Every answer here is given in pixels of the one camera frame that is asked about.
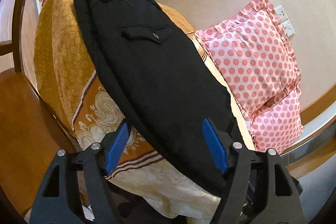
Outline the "black pants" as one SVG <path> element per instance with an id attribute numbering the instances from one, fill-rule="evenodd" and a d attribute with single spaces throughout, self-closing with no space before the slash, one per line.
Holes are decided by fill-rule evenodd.
<path id="1" fill-rule="evenodd" d="M 155 0 L 73 0 L 100 82 L 134 128 L 180 173 L 220 196 L 225 186 L 204 119 L 239 135 L 231 98 L 193 42 Z"/>

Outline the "right polka dot pillow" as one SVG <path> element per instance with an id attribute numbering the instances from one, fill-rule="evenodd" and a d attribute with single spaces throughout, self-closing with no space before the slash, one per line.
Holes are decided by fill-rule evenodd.
<path id="1" fill-rule="evenodd" d="M 253 119 L 249 133 L 256 151 L 265 152 L 272 148 L 281 154 L 303 133 L 300 96 L 300 89 L 294 89 L 279 103 Z"/>

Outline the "polka dot pillow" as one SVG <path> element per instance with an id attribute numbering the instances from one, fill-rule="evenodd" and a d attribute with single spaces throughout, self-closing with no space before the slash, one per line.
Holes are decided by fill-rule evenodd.
<path id="1" fill-rule="evenodd" d="M 299 86 L 294 51 L 268 0 L 253 0 L 232 18 L 196 31 L 195 37 L 247 118 L 273 107 Z"/>
<path id="2" fill-rule="evenodd" d="M 279 103 L 253 119 L 249 133 L 256 151 L 265 152 L 272 148 L 281 154 L 303 133 L 300 96 L 300 89 L 294 89 Z"/>

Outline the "wooden chair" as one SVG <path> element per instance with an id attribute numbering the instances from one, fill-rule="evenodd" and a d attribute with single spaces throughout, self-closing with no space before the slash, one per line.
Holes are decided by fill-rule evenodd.
<path id="1" fill-rule="evenodd" d="M 14 67 L 1 73 L 1 212 L 20 217 L 30 210 L 41 180 L 61 148 L 75 147 L 23 72 L 21 33 L 26 0 L 15 0 L 11 40 Z"/>

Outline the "yellow patterned bedspread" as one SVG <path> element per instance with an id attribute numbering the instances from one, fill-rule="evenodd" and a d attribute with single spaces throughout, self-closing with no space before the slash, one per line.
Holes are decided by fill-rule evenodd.
<path id="1" fill-rule="evenodd" d="M 34 67 L 44 102 L 82 149 L 115 130 L 123 113 L 103 87 L 77 25 L 74 0 L 46 0 L 35 36 Z M 219 204 L 132 130 L 108 181 L 144 198 L 159 215 L 209 223 Z"/>

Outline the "left polka dot pillow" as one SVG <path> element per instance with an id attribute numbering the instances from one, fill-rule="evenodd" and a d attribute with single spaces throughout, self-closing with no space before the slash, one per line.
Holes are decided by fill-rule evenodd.
<path id="1" fill-rule="evenodd" d="M 232 18 L 196 31 L 195 37 L 247 118 L 273 107 L 299 86 L 294 51 L 268 0 L 253 0 Z"/>

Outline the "white wall socket panel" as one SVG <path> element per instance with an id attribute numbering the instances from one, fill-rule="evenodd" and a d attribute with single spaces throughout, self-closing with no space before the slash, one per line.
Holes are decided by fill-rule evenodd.
<path id="1" fill-rule="evenodd" d="M 289 20 L 289 18 L 287 16 L 284 8 L 282 7 L 282 5 L 277 6 L 274 10 L 276 11 L 277 15 L 281 19 L 281 23 L 282 23 L 282 26 L 285 29 L 286 35 L 288 37 L 293 36 L 295 34 L 295 30 L 293 28 L 293 24 Z"/>

